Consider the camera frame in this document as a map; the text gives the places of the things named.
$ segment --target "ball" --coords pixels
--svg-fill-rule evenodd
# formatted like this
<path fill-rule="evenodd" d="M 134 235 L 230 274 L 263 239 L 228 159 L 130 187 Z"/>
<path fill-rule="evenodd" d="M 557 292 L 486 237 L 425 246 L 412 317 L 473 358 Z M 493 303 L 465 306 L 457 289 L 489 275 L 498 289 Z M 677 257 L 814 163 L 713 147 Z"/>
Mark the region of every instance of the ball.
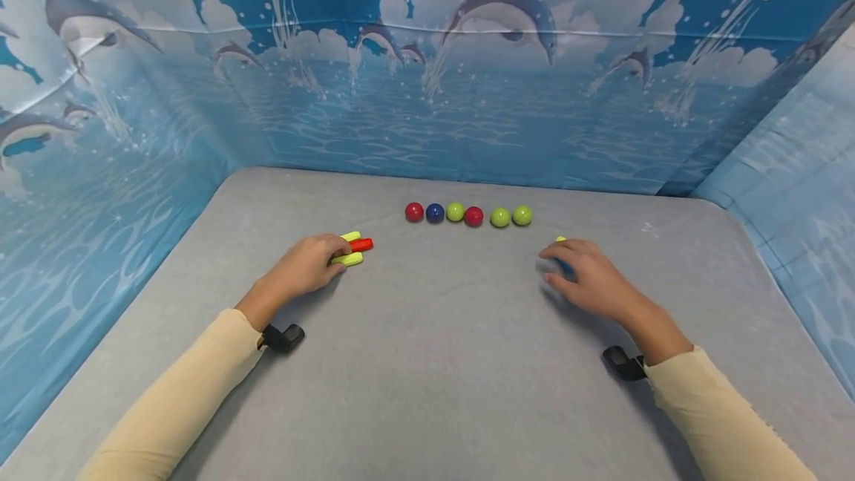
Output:
<path fill-rule="evenodd" d="M 425 217 L 427 217 L 429 223 L 439 223 L 445 218 L 445 209 L 443 209 L 442 205 L 434 202 L 427 205 Z"/>
<path fill-rule="evenodd" d="M 527 224 L 532 222 L 532 210 L 528 206 L 519 205 L 514 209 L 513 219 L 514 223 L 518 224 L 518 226 L 527 226 Z"/>
<path fill-rule="evenodd" d="M 449 221 L 457 222 L 463 219 L 463 212 L 466 209 L 463 209 L 463 205 L 459 202 L 449 203 L 448 206 L 445 207 L 445 217 L 448 217 Z"/>
<path fill-rule="evenodd" d="M 507 227 L 508 223 L 510 222 L 511 213 L 508 212 L 507 209 L 495 209 L 490 215 L 490 223 L 492 223 L 494 227 L 497 227 L 499 229 L 501 229 L 502 227 Z"/>
<path fill-rule="evenodd" d="M 404 216 L 406 216 L 407 221 L 410 221 L 411 223 L 422 221 L 422 217 L 424 215 L 425 211 L 422 210 L 422 205 L 417 202 L 411 202 L 407 205 L 406 209 L 404 209 Z"/>
<path fill-rule="evenodd" d="M 484 212 L 478 206 L 469 206 L 463 215 L 463 221 L 470 227 L 480 227 L 484 221 Z"/>

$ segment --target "red ball in hand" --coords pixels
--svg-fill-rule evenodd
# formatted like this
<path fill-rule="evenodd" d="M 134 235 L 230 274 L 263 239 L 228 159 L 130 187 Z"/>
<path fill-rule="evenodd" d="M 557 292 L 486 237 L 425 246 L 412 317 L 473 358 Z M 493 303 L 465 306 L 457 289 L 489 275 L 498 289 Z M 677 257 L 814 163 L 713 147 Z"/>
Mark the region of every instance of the red ball in hand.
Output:
<path fill-rule="evenodd" d="M 480 227 L 484 221 L 484 212 L 478 206 L 469 206 L 463 215 L 463 222 L 470 227 Z"/>
<path fill-rule="evenodd" d="M 425 215 L 425 211 L 422 208 L 422 205 L 417 202 L 411 202 L 407 205 L 406 209 L 404 209 L 404 216 L 407 217 L 407 221 L 415 223 L 417 221 L 422 221 L 422 218 Z"/>

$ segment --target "black wrist strap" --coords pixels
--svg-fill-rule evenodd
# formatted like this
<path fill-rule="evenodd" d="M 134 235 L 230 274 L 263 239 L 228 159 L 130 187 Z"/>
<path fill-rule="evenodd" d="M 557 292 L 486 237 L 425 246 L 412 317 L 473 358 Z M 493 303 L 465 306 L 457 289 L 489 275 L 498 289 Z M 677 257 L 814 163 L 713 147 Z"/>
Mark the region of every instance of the black wrist strap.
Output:
<path fill-rule="evenodd" d="M 289 325 L 288 328 L 285 329 L 285 333 L 282 333 L 282 331 L 276 329 L 272 325 L 268 325 L 264 328 L 264 333 L 262 333 L 262 345 L 270 347 L 271 350 L 274 350 L 276 353 L 287 355 L 287 353 L 291 353 L 294 350 L 294 347 L 297 347 L 305 337 L 305 331 L 297 324 Z"/>
<path fill-rule="evenodd" d="M 630 357 L 623 347 L 609 347 L 608 350 L 603 351 L 603 360 L 622 381 L 647 379 L 647 374 L 643 370 L 643 356 Z"/>

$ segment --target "green ball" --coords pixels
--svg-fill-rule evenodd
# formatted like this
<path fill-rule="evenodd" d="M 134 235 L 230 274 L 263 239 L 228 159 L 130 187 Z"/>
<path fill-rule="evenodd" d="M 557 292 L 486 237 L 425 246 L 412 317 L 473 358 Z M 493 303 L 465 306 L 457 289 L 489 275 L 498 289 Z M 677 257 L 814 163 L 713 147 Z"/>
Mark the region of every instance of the green ball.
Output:
<path fill-rule="evenodd" d="M 448 217 L 449 221 L 460 221 L 463 219 L 463 212 L 466 212 L 466 209 L 463 209 L 463 205 L 459 202 L 449 203 L 449 205 L 445 207 L 445 217 Z"/>
<path fill-rule="evenodd" d="M 511 213 L 508 212 L 507 209 L 495 209 L 493 213 L 490 215 L 490 223 L 493 224 L 494 227 L 507 227 L 508 223 L 511 222 Z"/>
<path fill-rule="evenodd" d="M 530 222 L 532 222 L 532 210 L 528 206 L 519 205 L 514 209 L 514 223 L 524 227 Z"/>

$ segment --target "blue ball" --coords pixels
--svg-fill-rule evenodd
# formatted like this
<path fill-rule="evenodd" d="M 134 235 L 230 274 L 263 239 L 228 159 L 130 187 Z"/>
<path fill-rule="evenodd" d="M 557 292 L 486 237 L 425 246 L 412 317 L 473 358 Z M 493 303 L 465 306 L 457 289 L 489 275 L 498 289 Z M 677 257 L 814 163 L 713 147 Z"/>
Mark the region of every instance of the blue ball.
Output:
<path fill-rule="evenodd" d="M 425 217 L 427 217 L 429 223 L 439 223 L 445 219 L 445 209 L 443 209 L 442 205 L 434 202 L 427 205 Z"/>

